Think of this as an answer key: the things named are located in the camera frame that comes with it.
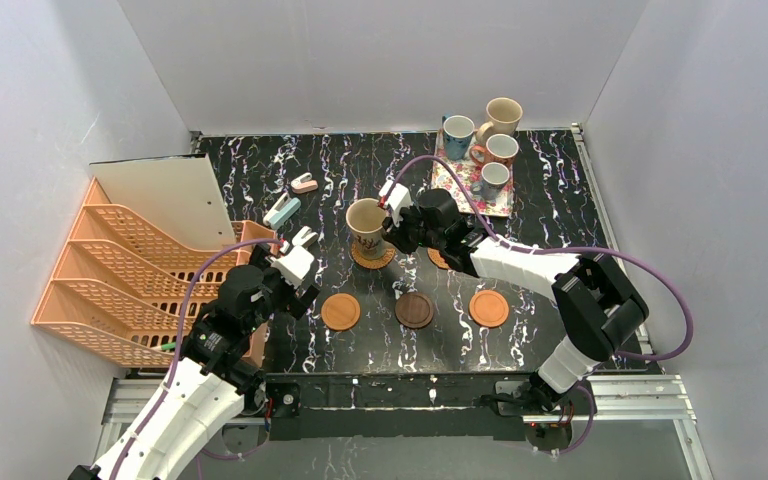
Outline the dark walnut wooden coaster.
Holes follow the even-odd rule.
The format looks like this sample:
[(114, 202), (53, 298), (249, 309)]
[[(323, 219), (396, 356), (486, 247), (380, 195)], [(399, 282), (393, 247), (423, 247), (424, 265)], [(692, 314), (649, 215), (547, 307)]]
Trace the dark walnut wooden coaster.
[(429, 297), (419, 292), (401, 295), (395, 304), (397, 320), (406, 328), (421, 329), (434, 317), (434, 305)]

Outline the woven rattan coaster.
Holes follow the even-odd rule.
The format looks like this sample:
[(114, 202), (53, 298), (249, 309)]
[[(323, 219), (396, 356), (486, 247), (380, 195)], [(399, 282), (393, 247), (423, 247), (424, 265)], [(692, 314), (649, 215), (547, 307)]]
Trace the woven rattan coaster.
[(450, 267), (446, 260), (443, 258), (442, 254), (439, 250), (428, 248), (427, 249), (427, 255), (429, 257), (429, 260), (439, 269), (442, 270), (449, 270)]
[(361, 254), (359, 245), (353, 243), (351, 245), (351, 257), (353, 261), (368, 270), (379, 270), (385, 268), (395, 257), (396, 249), (394, 247), (387, 247), (383, 250), (383, 255), (376, 259), (369, 259)]

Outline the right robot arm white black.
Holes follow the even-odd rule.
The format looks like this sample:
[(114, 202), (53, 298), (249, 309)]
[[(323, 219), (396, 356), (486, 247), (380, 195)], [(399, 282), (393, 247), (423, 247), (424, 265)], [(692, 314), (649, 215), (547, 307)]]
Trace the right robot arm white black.
[(403, 253), (420, 247), (440, 253), (447, 266), (476, 278), (501, 280), (549, 299), (565, 335), (531, 374), (528, 406), (553, 408), (576, 383), (610, 359), (647, 319), (649, 309), (617, 262), (603, 252), (532, 251), (466, 220), (452, 195), (430, 189), (417, 199), (388, 181), (379, 191), (382, 235)]

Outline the light wooden coaster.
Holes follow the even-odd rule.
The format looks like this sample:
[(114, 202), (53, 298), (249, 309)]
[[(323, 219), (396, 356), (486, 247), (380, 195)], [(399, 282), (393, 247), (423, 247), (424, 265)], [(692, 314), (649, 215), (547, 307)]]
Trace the light wooden coaster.
[(480, 326), (496, 328), (503, 325), (509, 316), (509, 304), (498, 292), (481, 290), (469, 302), (469, 313)]
[(353, 328), (361, 315), (357, 299), (347, 293), (337, 293), (328, 297), (321, 308), (324, 324), (334, 331), (346, 331)]

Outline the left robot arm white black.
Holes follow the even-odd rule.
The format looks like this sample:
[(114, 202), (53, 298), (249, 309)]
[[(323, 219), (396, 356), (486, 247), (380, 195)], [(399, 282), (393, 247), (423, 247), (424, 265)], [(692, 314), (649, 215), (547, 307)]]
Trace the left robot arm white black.
[(231, 268), (215, 300), (201, 307), (179, 338), (170, 369), (148, 403), (115, 444), (73, 479), (175, 479), (247, 397), (263, 371), (243, 357), (257, 329), (277, 314), (300, 318), (320, 289), (306, 284), (313, 255), (303, 246), (270, 239), (248, 241), (248, 263)]

